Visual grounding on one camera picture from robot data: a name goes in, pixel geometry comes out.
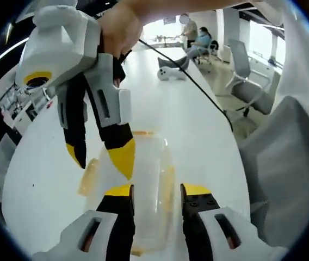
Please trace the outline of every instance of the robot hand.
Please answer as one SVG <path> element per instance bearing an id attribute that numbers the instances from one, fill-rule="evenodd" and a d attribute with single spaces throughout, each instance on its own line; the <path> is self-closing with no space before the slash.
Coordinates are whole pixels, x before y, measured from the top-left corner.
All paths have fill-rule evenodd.
<path id="1" fill-rule="evenodd" d="M 133 195 L 130 184 L 110 189 L 96 211 L 75 220 L 57 246 L 34 254 L 33 260 L 128 261 L 135 234 Z M 206 188 L 181 184 L 181 200 L 189 260 L 276 261 L 287 253 L 258 238 L 256 227 L 242 216 L 220 208 Z"/>
<path id="2" fill-rule="evenodd" d="M 130 92 L 118 89 L 125 73 L 117 59 L 104 53 L 97 21 L 75 6 L 49 5 L 35 12 L 32 31 L 23 50 L 16 83 L 27 89 L 55 86 L 60 124 L 66 147 L 76 163 L 85 168 L 87 92 L 101 140 L 117 169 L 130 179 L 135 142 L 129 127 Z"/>

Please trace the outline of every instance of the office chair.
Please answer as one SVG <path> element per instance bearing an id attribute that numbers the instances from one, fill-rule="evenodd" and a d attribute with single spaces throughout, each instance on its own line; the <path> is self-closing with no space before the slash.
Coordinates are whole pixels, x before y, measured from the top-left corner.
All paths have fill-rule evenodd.
<path id="1" fill-rule="evenodd" d="M 219 49 L 219 44 L 216 42 L 216 40 L 211 40 L 208 47 L 199 47 L 199 56 L 197 57 L 197 63 L 200 64 L 200 59 L 203 59 L 207 61 L 210 65 L 212 65 L 210 58 L 213 57 L 216 53 L 216 51 Z"/>
<path id="2" fill-rule="evenodd" d="M 249 56 L 243 42 L 229 39 L 232 59 L 234 64 L 234 71 L 232 79 L 227 83 L 226 90 L 229 94 L 237 97 L 246 103 L 245 106 L 239 108 L 237 111 L 226 111 L 227 116 L 231 118 L 232 122 L 240 119 L 247 119 L 254 126 L 256 124 L 247 118 L 250 107 L 253 107 L 262 114 L 268 115 L 273 106 L 273 99 L 267 93 L 270 86 L 270 78 L 260 72 L 250 68 Z M 261 86 L 248 79 L 252 74 L 259 75 L 267 80 L 265 86 Z M 229 95 L 216 95 L 216 97 L 224 97 Z"/>
<path id="3" fill-rule="evenodd" d="M 5 134 L 0 141 L 0 201 L 2 199 L 2 189 L 5 175 L 16 147 L 17 146 L 15 143 L 8 137 L 7 134 Z"/>
<path id="4" fill-rule="evenodd" d="M 290 248 L 309 222 L 309 116 L 287 96 L 239 151 L 251 222 L 267 244 Z"/>

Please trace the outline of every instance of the white table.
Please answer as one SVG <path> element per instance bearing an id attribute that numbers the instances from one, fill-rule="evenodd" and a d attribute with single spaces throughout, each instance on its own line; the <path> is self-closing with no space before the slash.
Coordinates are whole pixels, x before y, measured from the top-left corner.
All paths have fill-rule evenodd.
<path id="1" fill-rule="evenodd" d="M 18 115 L 14 118 L 13 122 L 9 125 L 11 128 L 16 128 L 17 131 L 21 135 L 24 135 L 26 129 L 31 124 L 31 119 L 26 113 L 26 110 L 32 105 L 32 102 L 29 101 L 22 110 L 18 113 Z"/>
<path id="2" fill-rule="evenodd" d="M 184 55 L 180 48 L 160 51 L 174 59 Z M 132 92 L 132 129 L 155 131 L 167 139 L 177 184 L 204 185 L 221 207 L 229 206 L 249 220 L 248 187 L 227 120 L 189 80 L 159 81 L 157 57 L 154 51 L 145 50 L 127 58 L 127 78 L 121 87 Z M 217 102 L 193 63 L 188 72 Z M 60 232 L 85 211 L 85 197 L 77 194 L 83 170 L 65 148 L 56 98 L 53 102 L 27 129 L 3 189 L 2 211 L 9 231 L 29 254 L 52 248 Z M 89 104 L 88 115 L 87 162 L 98 158 L 103 147 Z M 165 250 L 174 256 L 167 260 L 188 260 L 183 235 L 177 238 L 178 243 Z"/>
<path id="3" fill-rule="evenodd" d="M 164 47 L 164 48 L 168 48 L 168 47 L 182 47 L 183 46 L 183 42 L 180 39 L 162 39 L 160 42 L 158 41 L 147 41 L 147 43 L 149 45 L 151 45 L 154 48 L 160 48 L 160 47 Z"/>

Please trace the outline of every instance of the gray fabric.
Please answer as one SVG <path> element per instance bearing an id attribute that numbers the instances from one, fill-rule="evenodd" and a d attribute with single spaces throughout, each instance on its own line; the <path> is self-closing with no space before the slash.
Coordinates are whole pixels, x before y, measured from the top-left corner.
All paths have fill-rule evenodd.
<path id="1" fill-rule="evenodd" d="M 230 45 L 236 74 L 247 78 L 250 75 L 251 70 L 248 52 L 246 51 L 244 43 L 238 40 L 229 39 L 228 44 Z"/>
<path id="2" fill-rule="evenodd" d="M 271 246 L 291 247 L 309 222 L 309 117 L 285 97 L 243 144 L 251 222 Z"/>
<path id="3" fill-rule="evenodd" d="M 236 84 L 232 88 L 232 95 L 236 96 L 245 103 L 250 102 L 255 96 L 260 95 L 260 97 L 251 106 L 265 115 L 270 114 L 270 111 L 272 110 L 272 97 L 265 91 L 261 90 L 258 86 L 251 83 L 244 82 Z"/>
<path id="4" fill-rule="evenodd" d="M 173 64 L 171 61 L 169 60 L 163 60 L 160 57 L 157 58 L 158 59 L 158 66 L 159 68 L 162 67 L 169 67 L 169 68 L 177 68 L 177 66 L 175 64 Z M 187 57 L 182 57 L 179 60 L 176 60 L 175 62 L 177 64 L 179 64 L 179 66 L 181 67 L 181 69 L 186 70 L 188 67 L 188 63 L 186 63 Z"/>
<path id="5" fill-rule="evenodd" d="M 189 61 L 197 56 L 200 56 L 200 52 L 198 51 L 198 49 L 193 49 L 193 48 L 187 48 L 185 50 L 185 52 L 187 53 L 187 59 L 185 61 L 185 63 L 182 65 L 182 67 L 188 67 Z"/>

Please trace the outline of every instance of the wall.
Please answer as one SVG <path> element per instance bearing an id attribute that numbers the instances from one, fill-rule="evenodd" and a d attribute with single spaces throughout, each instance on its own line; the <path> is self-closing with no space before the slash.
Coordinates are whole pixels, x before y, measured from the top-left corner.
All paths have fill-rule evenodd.
<path id="1" fill-rule="evenodd" d="M 239 40 L 244 42 L 246 50 L 249 51 L 250 23 L 241 18 L 239 19 Z"/>
<path id="2" fill-rule="evenodd" d="M 218 43 L 220 46 L 224 45 L 225 42 L 225 22 L 224 22 L 224 11 L 218 9 L 217 13 L 217 26 L 218 26 Z"/>
<path id="3" fill-rule="evenodd" d="M 218 37 L 218 23 L 216 11 L 190 13 L 189 17 L 196 22 L 198 29 L 206 27 L 213 39 Z"/>
<path id="4" fill-rule="evenodd" d="M 234 8 L 225 8 L 224 11 L 224 29 L 225 45 L 228 45 L 229 39 L 239 40 L 239 12 Z"/>
<path id="5" fill-rule="evenodd" d="M 278 37 L 274 34 L 272 34 L 272 50 L 270 52 L 270 55 L 276 57 L 276 49 L 278 47 Z"/>

